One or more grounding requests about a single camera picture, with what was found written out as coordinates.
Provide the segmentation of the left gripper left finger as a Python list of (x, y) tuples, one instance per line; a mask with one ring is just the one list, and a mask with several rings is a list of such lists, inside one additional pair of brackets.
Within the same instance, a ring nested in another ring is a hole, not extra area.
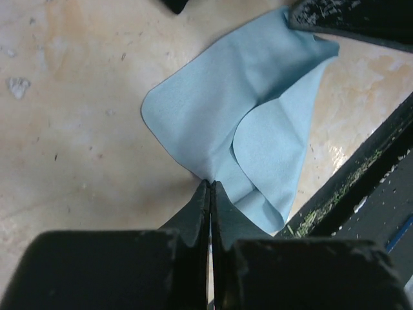
[(11, 279), (12, 309), (206, 309), (210, 184), (155, 230), (48, 231)]

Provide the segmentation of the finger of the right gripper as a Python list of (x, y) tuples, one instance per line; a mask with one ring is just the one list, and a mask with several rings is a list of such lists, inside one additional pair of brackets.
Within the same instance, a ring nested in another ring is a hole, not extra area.
[(288, 13), (294, 30), (331, 34), (412, 51), (412, 1), (296, 1)]

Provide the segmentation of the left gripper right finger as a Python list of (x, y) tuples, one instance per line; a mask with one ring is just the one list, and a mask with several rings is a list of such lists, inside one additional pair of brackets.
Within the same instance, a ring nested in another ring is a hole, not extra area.
[(211, 186), (216, 309), (407, 309), (389, 255), (370, 240), (274, 238)]

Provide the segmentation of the light blue cleaning cloth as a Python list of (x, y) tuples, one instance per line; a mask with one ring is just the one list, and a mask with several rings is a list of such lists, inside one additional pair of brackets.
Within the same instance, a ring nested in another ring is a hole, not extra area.
[(266, 233), (292, 208), (323, 73), (334, 41), (270, 11), (218, 39), (153, 88), (141, 115), (178, 164), (220, 181), (230, 201)]

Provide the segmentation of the black floral t-shirt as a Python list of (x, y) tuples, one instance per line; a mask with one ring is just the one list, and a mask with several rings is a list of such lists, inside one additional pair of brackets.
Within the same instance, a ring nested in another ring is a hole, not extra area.
[(188, 0), (161, 0), (161, 2), (174, 14), (179, 15), (185, 8)]

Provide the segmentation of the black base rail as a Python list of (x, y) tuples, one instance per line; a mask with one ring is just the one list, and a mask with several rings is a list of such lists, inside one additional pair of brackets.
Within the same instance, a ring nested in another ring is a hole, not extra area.
[(412, 96), (276, 236), (372, 240), (390, 255), (412, 297)]

